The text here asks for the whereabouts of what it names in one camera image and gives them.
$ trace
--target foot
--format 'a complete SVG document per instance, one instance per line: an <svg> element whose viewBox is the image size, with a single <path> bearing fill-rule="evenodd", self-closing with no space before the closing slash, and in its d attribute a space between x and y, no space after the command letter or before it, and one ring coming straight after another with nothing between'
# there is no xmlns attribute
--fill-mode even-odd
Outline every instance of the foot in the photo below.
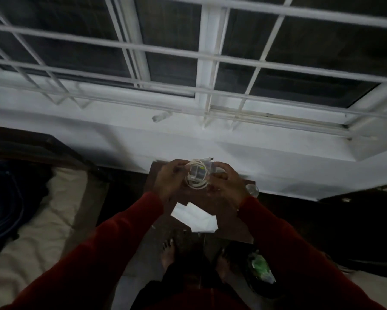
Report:
<svg viewBox="0 0 387 310"><path fill-rule="evenodd" d="M217 265L215 267L215 271L219 274L222 283L225 283L225 277L227 276L230 270L230 263L227 259L227 254L225 253L225 249L222 249L221 254L218 256Z"/></svg>
<svg viewBox="0 0 387 310"><path fill-rule="evenodd" d="M171 238L163 243L162 265L165 271L175 262L175 241Z"/></svg>

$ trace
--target tissue paper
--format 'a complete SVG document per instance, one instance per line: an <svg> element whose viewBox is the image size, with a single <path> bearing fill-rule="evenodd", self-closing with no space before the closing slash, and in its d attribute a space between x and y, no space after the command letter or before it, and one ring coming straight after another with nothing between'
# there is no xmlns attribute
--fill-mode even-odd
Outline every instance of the tissue paper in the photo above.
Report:
<svg viewBox="0 0 387 310"><path fill-rule="evenodd" d="M218 229L215 215L210 215L190 202L187 206L177 203L171 216L189 226L192 232L214 233Z"/></svg>

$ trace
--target brown table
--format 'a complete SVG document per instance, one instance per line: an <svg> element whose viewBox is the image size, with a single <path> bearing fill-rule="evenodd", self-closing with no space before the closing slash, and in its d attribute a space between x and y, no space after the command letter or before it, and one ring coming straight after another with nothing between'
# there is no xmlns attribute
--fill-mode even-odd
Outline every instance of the brown table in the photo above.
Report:
<svg viewBox="0 0 387 310"><path fill-rule="evenodd" d="M153 162L148 178L145 183L145 191L150 191L155 183L156 176L161 167L165 164L162 161ZM255 184L254 181L244 180L246 184ZM218 222L218 230L213 233L216 237L222 239L236 240L244 243L253 243L253 237L249 233L248 227L237 217L237 211L232 208L227 200L222 197L209 197L206 195L206 189L195 190L189 187L182 187L169 202L167 202L164 214L155 222L155 228L166 228L175 230L190 230L179 220L171 217L176 203L187 205L191 202L211 215L216 215Z"/></svg>

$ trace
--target dark pants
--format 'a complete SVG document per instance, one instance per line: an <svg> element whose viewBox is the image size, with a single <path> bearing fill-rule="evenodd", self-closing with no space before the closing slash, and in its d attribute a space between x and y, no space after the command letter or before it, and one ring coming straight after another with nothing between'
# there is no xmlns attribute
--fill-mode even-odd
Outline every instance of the dark pants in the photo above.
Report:
<svg viewBox="0 0 387 310"><path fill-rule="evenodd" d="M140 310L154 305L185 289L216 288L229 295L237 302L244 304L233 288L222 283L221 278L208 260L202 260L200 268L195 268L188 260L178 260L166 270L162 281L150 281L137 295L131 310Z"/></svg>

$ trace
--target red long-sleeve shirt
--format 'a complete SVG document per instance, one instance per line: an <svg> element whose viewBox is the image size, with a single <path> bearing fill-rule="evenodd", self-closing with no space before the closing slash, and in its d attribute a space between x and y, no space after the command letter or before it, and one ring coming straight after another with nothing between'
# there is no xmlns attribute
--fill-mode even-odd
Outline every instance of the red long-sleeve shirt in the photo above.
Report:
<svg viewBox="0 0 387 310"><path fill-rule="evenodd" d="M1 309L100 309L144 234L163 213L153 192L98 226L77 246ZM303 309L384 309L257 199L245 198L238 216L248 225L275 278ZM244 309L214 290L186 291L151 309Z"/></svg>

